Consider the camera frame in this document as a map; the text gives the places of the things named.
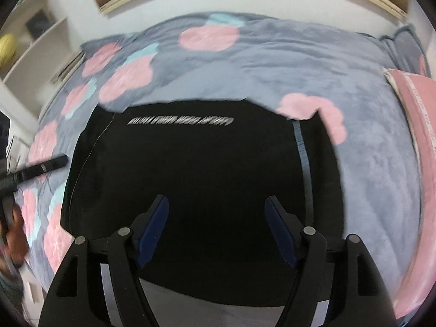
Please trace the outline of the person's left hand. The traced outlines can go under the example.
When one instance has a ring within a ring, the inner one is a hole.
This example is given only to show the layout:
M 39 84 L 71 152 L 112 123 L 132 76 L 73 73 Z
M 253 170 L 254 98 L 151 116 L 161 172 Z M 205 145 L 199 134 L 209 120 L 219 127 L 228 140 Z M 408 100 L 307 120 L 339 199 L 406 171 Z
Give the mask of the person's left hand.
M 6 238 L 4 253 L 11 258 L 15 265 L 22 265 L 29 252 L 29 244 L 24 232 L 22 212 L 16 204 L 13 206 L 13 224 L 10 226 Z

